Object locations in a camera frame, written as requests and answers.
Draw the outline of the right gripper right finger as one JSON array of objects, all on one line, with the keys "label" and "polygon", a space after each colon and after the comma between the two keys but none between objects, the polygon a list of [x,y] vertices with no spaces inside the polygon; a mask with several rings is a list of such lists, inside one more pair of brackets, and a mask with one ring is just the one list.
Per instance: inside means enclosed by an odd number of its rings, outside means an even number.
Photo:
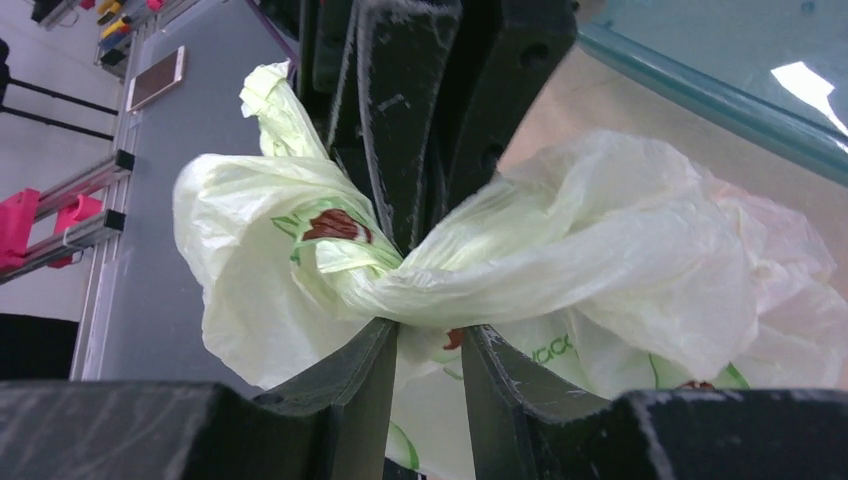
[{"label": "right gripper right finger", "polygon": [[843,479],[847,395],[820,389],[636,390],[607,401],[488,326],[462,364],[480,479]]}]

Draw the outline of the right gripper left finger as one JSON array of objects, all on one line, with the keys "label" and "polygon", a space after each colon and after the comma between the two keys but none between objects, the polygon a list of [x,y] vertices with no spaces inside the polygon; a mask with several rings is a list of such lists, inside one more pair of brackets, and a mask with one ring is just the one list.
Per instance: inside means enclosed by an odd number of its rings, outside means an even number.
[{"label": "right gripper left finger", "polygon": [[218,383],[5,382],[5,479],[379,479],[397,326],[247,399]]}]

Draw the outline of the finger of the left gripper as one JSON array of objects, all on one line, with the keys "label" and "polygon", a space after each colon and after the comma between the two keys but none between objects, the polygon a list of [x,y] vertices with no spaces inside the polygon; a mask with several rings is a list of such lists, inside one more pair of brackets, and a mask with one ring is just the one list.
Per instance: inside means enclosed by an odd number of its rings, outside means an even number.
[{"label": "finger of the left gripper", "polygon": [[355,1],[327,145],[403,254],[422,235],[425,156],[458,1]]},{"label": "finger of the left gripper", "polygon": [[465,1],[430,140],[440,219],[486,185],[577,37],[575,1]]}]

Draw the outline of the light green plastic bag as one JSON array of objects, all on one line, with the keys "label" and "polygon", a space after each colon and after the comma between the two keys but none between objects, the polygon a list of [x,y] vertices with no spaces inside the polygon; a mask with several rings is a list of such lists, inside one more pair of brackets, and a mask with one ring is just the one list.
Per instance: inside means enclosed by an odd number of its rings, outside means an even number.
[{"label": "light green plastic bag", "polygon": [[497,175],[409,254],[320,145],[284,63],[244,81],[257,156],[204,154],[173,191],[203,289],[202,339],[271,389],[368,321],[400,324],[387,457],[474,475],[463,327],[611,399],[627,390],[834,387],[847,356],[837,265],[800,212],[668,143],[608,130]]}]

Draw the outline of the teal plastic bin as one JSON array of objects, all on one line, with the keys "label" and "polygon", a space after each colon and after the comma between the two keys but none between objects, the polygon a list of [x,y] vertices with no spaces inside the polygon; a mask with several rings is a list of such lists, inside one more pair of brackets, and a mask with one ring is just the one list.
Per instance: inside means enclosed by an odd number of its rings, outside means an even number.
[{"label": "teal plastic bin", "polygon": [[605,65],[820,176],[847,181],[843,1],[583,1]]}]

